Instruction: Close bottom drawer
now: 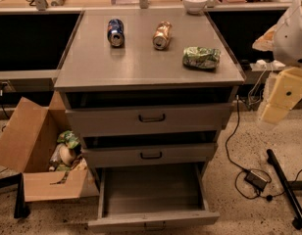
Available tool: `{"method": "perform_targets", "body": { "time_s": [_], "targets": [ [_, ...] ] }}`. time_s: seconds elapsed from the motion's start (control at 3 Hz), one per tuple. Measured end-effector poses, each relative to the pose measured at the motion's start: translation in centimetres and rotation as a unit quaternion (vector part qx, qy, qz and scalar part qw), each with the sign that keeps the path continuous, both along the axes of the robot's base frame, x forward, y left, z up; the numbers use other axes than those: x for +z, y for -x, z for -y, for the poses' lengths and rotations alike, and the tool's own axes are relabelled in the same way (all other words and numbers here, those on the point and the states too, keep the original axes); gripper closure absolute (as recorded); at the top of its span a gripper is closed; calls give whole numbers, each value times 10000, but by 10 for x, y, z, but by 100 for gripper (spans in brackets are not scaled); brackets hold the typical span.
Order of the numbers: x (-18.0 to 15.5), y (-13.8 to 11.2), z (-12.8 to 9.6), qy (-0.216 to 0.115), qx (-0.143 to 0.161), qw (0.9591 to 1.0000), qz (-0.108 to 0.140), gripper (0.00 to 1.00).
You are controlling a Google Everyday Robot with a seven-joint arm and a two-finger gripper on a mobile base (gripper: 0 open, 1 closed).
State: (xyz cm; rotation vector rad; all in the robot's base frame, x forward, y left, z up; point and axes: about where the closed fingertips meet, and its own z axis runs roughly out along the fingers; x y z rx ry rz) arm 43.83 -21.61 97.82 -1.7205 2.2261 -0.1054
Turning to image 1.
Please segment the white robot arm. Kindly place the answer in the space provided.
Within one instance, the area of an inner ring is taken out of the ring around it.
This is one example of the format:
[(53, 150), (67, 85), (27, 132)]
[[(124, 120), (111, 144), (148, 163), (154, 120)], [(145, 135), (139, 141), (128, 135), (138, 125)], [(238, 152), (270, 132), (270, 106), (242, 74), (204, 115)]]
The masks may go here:
[(293, 0), (277, 24), (254, 42), (253, 48), (272, 50), (275, 60), (285, 65), (284, 70), (271, 72), (266, 79), (257, 112), (258, 125), (272, 129), (302, 99), (302, 0)]

